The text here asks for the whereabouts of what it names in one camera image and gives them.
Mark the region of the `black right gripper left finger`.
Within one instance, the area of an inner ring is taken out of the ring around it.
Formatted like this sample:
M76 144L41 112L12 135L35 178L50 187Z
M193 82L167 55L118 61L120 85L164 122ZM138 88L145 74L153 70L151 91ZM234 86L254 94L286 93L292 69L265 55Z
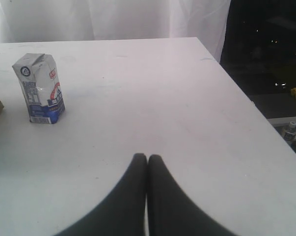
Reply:
M112 191L59 236L143 236L147 157L136 153Z

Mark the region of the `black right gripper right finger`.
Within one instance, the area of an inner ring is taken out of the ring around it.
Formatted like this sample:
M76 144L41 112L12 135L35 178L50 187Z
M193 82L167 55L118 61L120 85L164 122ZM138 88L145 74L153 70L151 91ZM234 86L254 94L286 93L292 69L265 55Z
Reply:
M151 236L233 236L181 189L163 159L151 155L147 171L148 227Z

